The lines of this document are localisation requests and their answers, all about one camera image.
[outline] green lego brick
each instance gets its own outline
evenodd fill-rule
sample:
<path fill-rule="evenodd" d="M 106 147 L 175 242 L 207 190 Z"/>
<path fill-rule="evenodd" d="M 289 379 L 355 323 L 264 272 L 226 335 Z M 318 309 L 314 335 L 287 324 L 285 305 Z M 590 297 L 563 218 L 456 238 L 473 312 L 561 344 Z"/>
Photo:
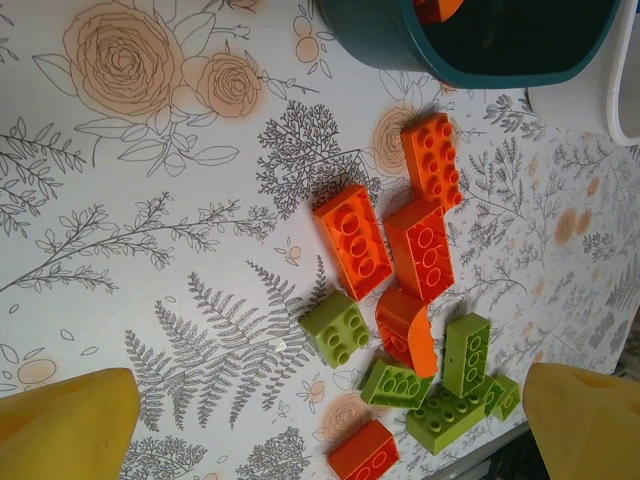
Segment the green lego brick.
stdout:
<path fill-rule="evenodd" d="M 496 382 L 504 388 L 502 401 L 493 409 L 493 416 L 498 417 L 503 422 L 513 413 L 520 404 L 520 385 L 506 375 L 498 375 Z"/>
<path fill-rule="evenodd" d="M 420 378 L 413 370 L 377 359 L 362 388 L 362 399 L 381 407 L 420 408 L 434 377 Z"/>
<path fill-rule="evenodd" d="M 502 401 L 505 390 L 495 378 L 485 375 L 484 382 L 473 393 L 478 395 L 480 401 L 484 403 L 484 416 L 488 417 L 496 405 Z"/>
<path fill-rule="evenodd" d="M 407 415 L 407 432 L 437 455 L 484 418 L 484 404 L 475 393 L 456 398 L 444 388 Z"/>
<path fill-rule="evenodd" d="M 358 304 L 335 291 L 300 320 L 331 368 L 344 365 L 351 354 L 369 342 L 369 328 Z"/>
<path fill-rule="evenodd" d="M 489 353 L 491 322 L 470 313 L 447 326 L 444 387 L 463 398 L 484 381 Z"/>

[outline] green 2x2 brick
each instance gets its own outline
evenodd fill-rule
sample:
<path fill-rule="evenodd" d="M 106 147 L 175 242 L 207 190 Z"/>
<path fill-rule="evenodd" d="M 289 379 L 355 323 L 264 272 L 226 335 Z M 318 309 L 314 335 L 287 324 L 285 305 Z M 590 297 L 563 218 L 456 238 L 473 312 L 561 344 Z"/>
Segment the green 2x2 brick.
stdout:
<path fill-rule="evenodd" d="M 484 404 L 474 393 L 456 398 L 444 388 L 409 412 L 407 431 L 432 455 L 437 455 L 484 418 Z"/>
<path fill-rule="evenodd" d="M 337 290 L 300 320 L 300 326 L 313 336 L 320 356 L 332 368 L 347 363 L 370 337 L 358 304 Z"/>
<path fill-rule="evenodd" d="M 420 378 L 404 367 L 377 359 L 362 387 L 362 399 L 381 407 L 420 408 L 434 377 Z"/>
<path fill-rule="evenodd" d="M 443 384 L 459 398 L 482 385 L 487 369 L 491 322 L 470 313 L 447 327 Z"/>

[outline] rose illustration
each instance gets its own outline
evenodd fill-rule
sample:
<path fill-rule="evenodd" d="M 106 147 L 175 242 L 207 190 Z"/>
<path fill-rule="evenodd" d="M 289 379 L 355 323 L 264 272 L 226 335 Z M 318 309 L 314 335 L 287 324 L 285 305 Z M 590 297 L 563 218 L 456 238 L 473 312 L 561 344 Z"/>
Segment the rose illustration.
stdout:
<path fill-rule="evenodd" d="M 373 132 L 373 149 L 376 167 L 381 173 L 401 177 L 407 169 L 400 132 L 411 118 L 404 108 L 387 112 Z"/>
<path fill-rule="evenodd" d="M 244 58 L 227 53 L 193 57 L 184 62 L 182 73 L 198 101 L 223 117 L 248 115 L 258 100 L 260 80 Z"/>
<path fill-rule="evenodd" d="M 367 404 L 356 393 L 335 400 L 324 414 L 322 426 L 313 433 L 320 442 L 333 442 L 348 437 L 370 419 Z"/>
<path fill-rule="evenodd" d="M 118 2 L 77 15 L 64 35 L 80 99 L 109 116 L 144 123 L 169 105 L 182 52 L 161 20 Z"/>

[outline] yellow object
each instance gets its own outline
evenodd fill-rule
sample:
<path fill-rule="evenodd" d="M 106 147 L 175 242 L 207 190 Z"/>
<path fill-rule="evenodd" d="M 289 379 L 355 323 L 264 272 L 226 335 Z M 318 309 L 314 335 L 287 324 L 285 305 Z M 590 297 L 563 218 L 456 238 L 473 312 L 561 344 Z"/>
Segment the yellow object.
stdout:
<path fill-rule="evenodd" d="M 523 405 L 552 480 L 640 477 L 640 383 L 537 363 Z"/>
<path fill-rule="evenodd" d="M 0 479 L 116 480 L 140 410 L 131 371 L 0 399 Z"/>

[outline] orange lego brick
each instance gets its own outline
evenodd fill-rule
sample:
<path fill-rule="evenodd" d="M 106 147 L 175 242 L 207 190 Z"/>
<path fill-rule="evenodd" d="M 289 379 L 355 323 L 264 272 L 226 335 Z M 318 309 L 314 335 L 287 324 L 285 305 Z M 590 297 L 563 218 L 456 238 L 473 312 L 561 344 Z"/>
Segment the orange lego brick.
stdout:
<path fill-rule="evenodd" d="M 373 420 L 329 453 L 329 465 L 341 480 L 377 480 L 398 460 L 393 434 Z"/>
<path fill-rule="evenodd" d="M 456 149 L 451 144 L 452 133 L 449 116 L 436 113 L 401 134 L 416 197 L 438 200 L 445 212 L 462 202 L 458 188 L 460 173 L 455 164 Z"/>
<path fill-rule="evenodd" d="M 384 226 L 400 285 L 407 293 L 428 304 L 453 285 L 442 206 L 416 200 Z"/>
<path fill-rule="evenodd" d="M 440 23 L 458 11 L 464 0 L 413 0 L 421 24 Z"/>
<path fill-rule="evenodd" d="M 340 281 L 356 301 L 393 273 L 367 189 L 353 185 L 313 212 Z"/>
<path fill-rule="evenodd" d="M 419 377 L 438 373 L 438 356 L 424 303 L 390 287 L 378 302 L 376 323 L 389 355 L 415 370 Z"/>

